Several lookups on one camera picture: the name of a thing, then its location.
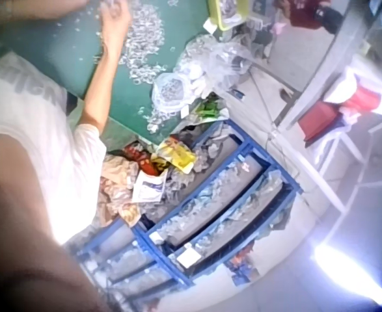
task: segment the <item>green table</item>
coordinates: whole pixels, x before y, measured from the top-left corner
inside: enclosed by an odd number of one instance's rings
[[[101,28],[100,21],[96,19],[98,2],[92,0],[83,10],[60,20],[10,26],[0,32],[0,41],[69,92],[84,98],[95,68],[93,56],[101,51],[100,38],[96,35]],[[207,2],[179,0],[178,6],[169,6],[167,0],[142,0],[142,3],[159,8],[165,28],[165,45],[158,55],[148,57],[148,63],[167,65],[171,71],[186,43],[196,35],[206,33],[203,24],[209,15]],[[143,116],[152,112],[151,91],[149,84],[134,85],[127,67],[120,65],[113,87],[110,115],[134,133],[159,144],[180,120],[179,117],[172,118],[157,133],[150,134]],[[141,107],[144,107],[143,114],[138,113]]]

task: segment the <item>bright light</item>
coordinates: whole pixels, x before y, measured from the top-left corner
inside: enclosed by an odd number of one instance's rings
[[[382,306],[382,288],[352,259],[326,245],[315,249],[315,259],[339,286],[368,297]]]

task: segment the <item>yellow container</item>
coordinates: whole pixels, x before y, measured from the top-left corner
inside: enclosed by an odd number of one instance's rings
[[[208,0],[208,6],[210,8],[210,18],[213,23],[218,25],[218,28],[222,31],[227,31],[237,25],[244,23],[249,16],[250,12],[250,0],[237,0],[237,13],[241,15],[241,20],[236,23],[227,24],[224,23],[221,16],[221,8],[219,6],[220,0]]]

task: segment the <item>blue metal shelf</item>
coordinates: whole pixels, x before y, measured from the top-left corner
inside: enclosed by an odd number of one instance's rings
[[[222,248],[210,255],[208,258],[186,272],[192,280],[211,273],[220,264],[233,258],[241,249],[252,242],[279,213],[287,208],[296,197],[296,190],[291,185],[285,184],[277,196],[267,207],[237,236],[225,244]]]
[[[248,142],[243,142],[215,171],[207,177],[192,193],[190,193],[175,209],[167,213],[154,227],[147,231],[147,235],[156,232],[166,221],[173,216],[176,216],[193,198],[197,197],[218,175],[233,161],[238,158],[238,155],[245,153],[247,148],[250,148]]]
[[[201,238],[210,234],[217,226],[219,226],[224,220],[226,220],[237,208],[243,205],[249,196],[255,192],[258,187],[263,183],[263,181],[267,178],[269,172],[274,171],[275,167],[269,166],[269,168],[262,170],[257,176],[256,179],[251,181],[251,183],[247,186],[246,190],[243,191],[243,194],[237,198],[236,201],[231,202],[229,206],[227,206],[223,211],[220,212],[220,216],[214,218],[212,222],[210,222],[206,227],[202,228],[200,231],[196,232],[187,242],[190,242],[192,246],[194,246]],[[186,248],[182,246],[181,248],[175,251],[175,257],[178,257],[186,251]]]
[[[232,120],[226,120],[224,121],[226,124],[230,125],[236,132],[238,132],[241,136],[247,138],[248,134],[235,122]],[[284,178],[285,182],[291,184],[293,188],[299,192],[300,194],[303,192],[301,186],[299,183],[274,159],[259,143],[254,141],[252,138],[249,138],[250,144],[254,148],[255,151],[257,151],[265,161],[268,163],[275,165],[277,170],[280,170],[282,177]]]
[[[141,278],[153,268],[158,268],[165,271],[171,279],[162,283],[156,287],[152,287],[140,294],[135,294],[127,298],[127,301],[133,305],[138,306],[149,302],[155,298],[161,298],[162,296],[171,293],[175,290],[186,289],[194,285],[193,281],[203,275],[213,272],[218,265],[233,258],[242,248],[252,242],[259,234],[264,231],[270,223],[279,215],[281,211],[287,208],[293,203],[296,194],[302,193],[301,187],[295,181],[293,177],[259,144],[257,144],[248,134],[236,125],[233,121],[228,120],[225,122],[212,123],[205,132],[200,135],[192,144],[191,148],[197,147],[199,144],[205,142],[209,137],[221,126],[222,123],[226,123],[234,129],[235,135],[230,137],[237,143],[238,147],[231,155],[229,155],[223,163],[221,163],[214,172],[207,177],[192,193],[190,193],[181,204],[175,207],[171,212],[165,215],[156,225],[149,230],[144,230],[140,223],[131,228],[135,240],[131,243],[123,246],[107,259],[98,263],[98,267],[93,272],[88,272],[89,276],[94,279],[94,274],[105,268],[106,265],[111,265],[118,257],[134,248],[138,248],[143,253],[149,255],[152,258],[152,262],[143,265],[135,270],[128,272],[124,276],[111,279],[108,281],[112,285],[116,285],[126,281],[136,280]],[[239,196],[236,196],[226,207],[221,209],[211,220],[207,222],[200,229],[196,230],[181,246],[174,247],[173,254],[175,256],[180,255],[185,251],[184,244],[191,243],[193,246],[204,236],[209,235],[214,231],[217,226],[224,222],[237,208],[244,205],[249,196],[256,192],[261,184],[268,177],[268,173],[279,170],[281,172],[282,180],[284,181],[282,189],[279,193],[269,202],[265,209],[262,210],[251,222],[242,228],[242,230],[231,238],[228,242],[224,242],[224,245],[218,250],[213,252],[207,258],[204,258],[200,262],[194,264],[191,268],[180,270],[167,256],[171,251],[165,250],[162,252],[158,246],[156,246],[150,239],[149,235],[157,231],[167,220],[176,216],[191,200],[196,198],[201,191],[203,191],[212,181],[214,181],[218,175],[226,169],[226,167],[233,161],[240,159],[241,156],[246,157],[250,155],[261,166],[261,171],[256,177],[240,192]],[[117,218],[110,226],[102,229],[90,242],[77,252],[77,257],[82,261],[82,256],[88,255],[91,250],[99,248],[100,245],[105,242],[111,235],[113,235],[122,226],[126,226],[121,218]]]
[[[160,268],[168,272],[169,275],[173,277],[179,284],[184,284],[187,286],[193,286],[193,282],[166,257],[152,242],[152,240],[147,236],[146,233],[139,226],[135,226],[131,229],[136,236],[139,246],[148,250],[154,257],[155,261]]]
[[[118,257],[121,257],[126,252],[129,252],[130,250],[133,250],[135,248],[137,248],[137,247],[134,246],[133,242],[125,245],[124,247],[122,247],[121,249],[117,250],[115,253],[110,255],[107,259],[105,259],[101,263],[99,263],[98,264],[98,268],[95,269],[94,273],[96,271],[99,271],[99,270],[103,269],[105,266],[107,266],[108,265],[108,261],[115,261],[115,259],[117,259]]]
[[[86,254],[91,250],[97,248],[106,241],[112,234],[124,225],[124,221],[121,218],[117,218],[112,224],[99,231],[84,247],[80,249],[78,255]]]

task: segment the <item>white card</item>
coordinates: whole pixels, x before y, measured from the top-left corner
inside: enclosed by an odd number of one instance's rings
[[[214,24],[212,22],[212,20],[210,18],[208,18],[206,20],[206,22],[204,23],[204,28],[206,31],[208,31],[210,34],[213,34],[217,28],[218,28],[218,25]]]
[[[185,105],[183,109],[180,110],[180,118],[184,119],[188,115],[189,115],[189,105]]]
[[[178,260],[184,268],[190,268],[201,258],[202,256],[195,249],[188,248],[179,257],[177,257],[176,260]]]
[[[163,242],[162,236],[156,231],[149,235],[149,238],[154,242],[155,244],[159,242]]]

